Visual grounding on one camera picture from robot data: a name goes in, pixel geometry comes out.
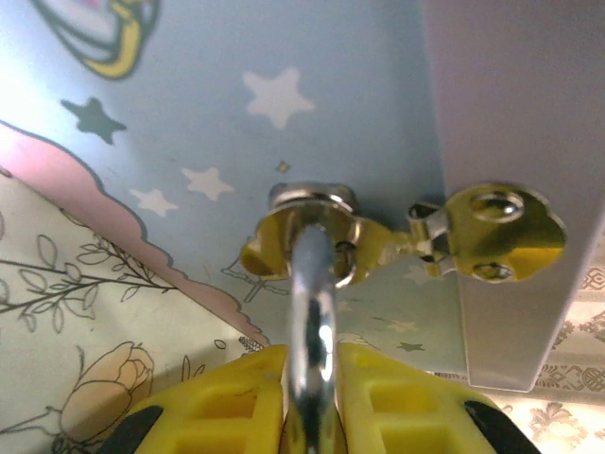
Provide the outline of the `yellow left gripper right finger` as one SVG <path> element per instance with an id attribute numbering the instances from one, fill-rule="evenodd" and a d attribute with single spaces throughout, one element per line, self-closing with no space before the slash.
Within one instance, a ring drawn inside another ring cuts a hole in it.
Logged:
<path id="1" fill-rule="evenodd" d="M 350 453 L 535 453 L 487 396 L 349 342 L 337 346 L 337 404 Z"/>

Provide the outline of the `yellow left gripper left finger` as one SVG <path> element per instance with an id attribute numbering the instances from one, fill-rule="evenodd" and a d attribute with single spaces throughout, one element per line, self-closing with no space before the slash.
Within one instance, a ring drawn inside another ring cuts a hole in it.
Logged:
<path id="1" fill-rule="evenodd" d="M 183 381 L 137 404 L 102 453 L 280 451 L 287 349 L 270 346 Z"/>

